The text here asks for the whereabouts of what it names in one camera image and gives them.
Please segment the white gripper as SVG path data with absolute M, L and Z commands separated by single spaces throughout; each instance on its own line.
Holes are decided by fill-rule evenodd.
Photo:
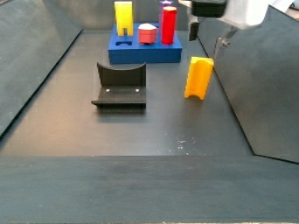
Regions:
M 231 27 L 216 38 L 213 59 L 220 55 L 220 49 L 229 47 L 229 39 L 240 30 L 261 24 L 269 0 L 177 0 L 186 7 L 188 40 L 197 38 L 199 19 L 216 18 Z

